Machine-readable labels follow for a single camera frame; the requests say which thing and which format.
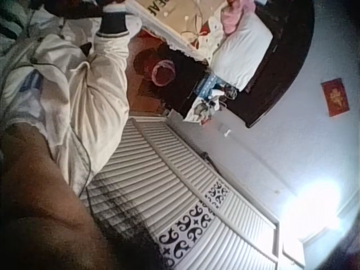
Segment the louvered closet door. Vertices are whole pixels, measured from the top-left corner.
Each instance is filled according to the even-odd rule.
[[[98,182],[138,208],[176,269],[275,269],[275,225],[163,122],[130,120],[88,187],[94,212],[121,227]]]

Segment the wooden floor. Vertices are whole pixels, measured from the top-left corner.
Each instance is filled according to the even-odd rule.
[[[160,99],[154,93],[155,85],[145,79],[143,59],[163,42],[140,32],[129,44],[126,75],[128,79],[128,100],[132,115],[154,116],[164,113]]]

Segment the dark wooden headboard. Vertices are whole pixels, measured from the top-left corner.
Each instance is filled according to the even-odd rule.
[[[291,86],[307,57],[314,31],[312,0],[272,0],[256,14],[273,40],[254,77],[228,109],[251,128]]]

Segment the black wristband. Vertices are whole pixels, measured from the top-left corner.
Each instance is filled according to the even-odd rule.
[[[125,15],[125,12],[104,13],[99,32],[102,34],[120,34],[127,32]]]

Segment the red envelope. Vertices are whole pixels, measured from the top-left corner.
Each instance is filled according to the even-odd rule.
[[[342,80],[335,79],[321,84],[330,117],[349,111],[347,94]]]

